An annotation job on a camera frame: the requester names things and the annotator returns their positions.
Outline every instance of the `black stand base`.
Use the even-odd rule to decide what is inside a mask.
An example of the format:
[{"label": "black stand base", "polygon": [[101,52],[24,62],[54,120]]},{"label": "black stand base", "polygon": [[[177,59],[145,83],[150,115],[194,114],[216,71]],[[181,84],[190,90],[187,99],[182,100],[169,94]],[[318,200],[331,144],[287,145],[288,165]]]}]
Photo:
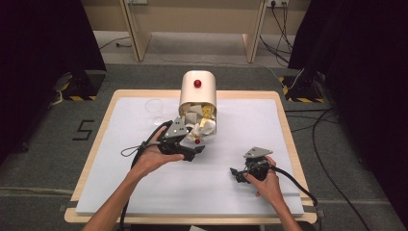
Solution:
[{"label": "black stand base", "polygon": [[62,90],[63,99],[74,101],[95,100],[96,94],[105,79],[105,74],[88,74],[88,76],[89,82],[81,87],[78,87],[73,77],[70,78]]},{"label": "black stand base", "polygon": [[283,92],[285,98],[291,102],[302,102],[302,103],[323,103],[323,96],[320,93],[316,82],[313,81],[308,88],[303,88],[296,82],[293,86],[293,82],[296,76],[284,76],[281,79],[283,87]]}]

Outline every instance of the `white board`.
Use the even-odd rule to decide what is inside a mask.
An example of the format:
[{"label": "white board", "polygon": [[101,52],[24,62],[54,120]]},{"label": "white board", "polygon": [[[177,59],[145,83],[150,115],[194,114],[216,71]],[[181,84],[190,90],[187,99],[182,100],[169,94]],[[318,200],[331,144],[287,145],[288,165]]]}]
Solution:
[{"label": "white board", "polygon": [[[156,129],[144,110],[149,99],[124,97],[116,102],[76,208],[79,215],[94,214],[129,171],[134,155],[126,158],[120,151],[141,144]],[[161,99],[166,121],[176,118],[179,99]],[[262,197],[255,197],[256,189],[237,183],[229,169],[243,170],[243,154],[258,146],[272,150],[277,166],[293,175],[275,101],[218,99],[217,136],[204,144],[192,162],[169,163],[143,178],[131,196],[128,215],[275,215]],[[285,176],[279,179],[293,215],[303,215],[297,187]]]}]

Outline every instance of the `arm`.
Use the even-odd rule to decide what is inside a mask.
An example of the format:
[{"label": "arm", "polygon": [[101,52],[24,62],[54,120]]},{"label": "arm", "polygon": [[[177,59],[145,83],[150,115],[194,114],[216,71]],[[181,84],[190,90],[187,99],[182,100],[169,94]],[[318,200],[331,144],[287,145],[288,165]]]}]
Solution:
[{"label": "arm", "polygon": [[[162,131],[163,129],[158,131],[152,141],[156,141]],[[147,147],[140,155],[140,158],[134,167],[128,172],[122,183],[120,183],[114,193],[98,209],[98,211],[96,211],[84,227],[83,231],[111,231],[115,226],[120,212],[129,200],[141,178],[168,162],[181,161],[183,159],[184,156],[181,154],[164,155],[160,152],[157,146]]]},{"label": "arm", "polygon": [[[276,163],[269,156],[267,156],[267,159],[271,165],[276,166]],[[257,197],[261,195],[270,203],[270,205],[276,211],[276,214],[281,220],[282,226],[285,230],[302,230],[299,224],[293,218],[288,205],[283,199],[283,194],[279,186],[279,178],[275,171],[269,170],[267,178],[262,182],[248,173],[245,174],[244,177],[257,188],[258,191],[255,195]]]}]

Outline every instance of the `person's left hand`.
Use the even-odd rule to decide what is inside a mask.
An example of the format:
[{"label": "person's left hand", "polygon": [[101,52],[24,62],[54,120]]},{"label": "person's left hand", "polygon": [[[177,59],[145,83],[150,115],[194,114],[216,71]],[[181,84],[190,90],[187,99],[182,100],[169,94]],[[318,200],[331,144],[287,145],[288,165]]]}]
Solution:
[{"label": "person's left hand", "polygon": [[[153,136],[151,141],[156,141],[164,130],[165,127],[159,130]],[[160,152],[157,145],[152,145],[148,146],[144,150],[144,152],[141,153],[138,161],[133,166],[131,172],[138,172],[141,174],[141,177],[143,177],[166,163],[181,161],[183,159],[184,159],[183,154],[165,155]]]}]

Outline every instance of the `red knob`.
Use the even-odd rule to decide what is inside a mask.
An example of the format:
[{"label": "red knob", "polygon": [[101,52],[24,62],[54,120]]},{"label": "red knob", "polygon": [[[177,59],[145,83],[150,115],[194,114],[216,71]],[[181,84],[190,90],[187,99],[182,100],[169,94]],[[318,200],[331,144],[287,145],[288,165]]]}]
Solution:
[{"label": "red knob", "polygon": [[194,81],[194,86],[198,89],[201,87],[201,81],[200,80],[195,80]]}]

